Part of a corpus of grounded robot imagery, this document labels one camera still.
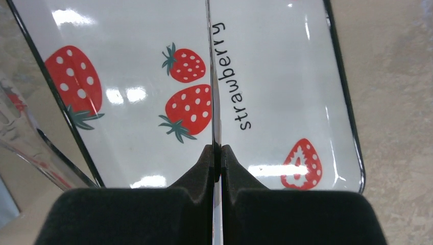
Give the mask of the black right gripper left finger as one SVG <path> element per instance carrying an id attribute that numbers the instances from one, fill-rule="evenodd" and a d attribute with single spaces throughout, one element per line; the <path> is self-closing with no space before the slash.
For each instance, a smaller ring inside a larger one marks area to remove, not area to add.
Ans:
<path id="1" fill-rule="evenodd" d="M 81 188 L 54 202 L 36 244 L 211 244 L 213 147 L 167 188 Z"/>

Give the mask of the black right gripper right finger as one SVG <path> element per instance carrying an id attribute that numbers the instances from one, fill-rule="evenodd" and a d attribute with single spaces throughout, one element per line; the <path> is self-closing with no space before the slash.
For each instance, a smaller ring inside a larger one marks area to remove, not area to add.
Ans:
<path id="1" fill-rule="evenodd" d="M 221 151 L 224 244 L 386 244 L 376 214 L 348 191 L 271 190 Z"/>

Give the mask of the white strawberry tray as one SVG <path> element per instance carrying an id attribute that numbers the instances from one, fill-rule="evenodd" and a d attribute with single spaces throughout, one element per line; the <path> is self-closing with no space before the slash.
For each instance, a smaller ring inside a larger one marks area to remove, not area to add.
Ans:
<path id="1" fill-rule="evenodd" d="M 270 189 L 362 192 L 330 1 L 8 1 L 100 186 L 167 187 L 207 144 Z"/>

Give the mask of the light blue paper bag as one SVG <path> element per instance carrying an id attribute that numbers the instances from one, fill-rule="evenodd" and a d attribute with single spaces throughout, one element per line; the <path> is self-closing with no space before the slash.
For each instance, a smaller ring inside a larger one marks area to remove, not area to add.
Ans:
<path id="1" fill-rule="evenodd" d="M 20 215 L 18 206 L 16 205 L 12 195 L 1 178 L 1 228 L 6 226 Z"/>

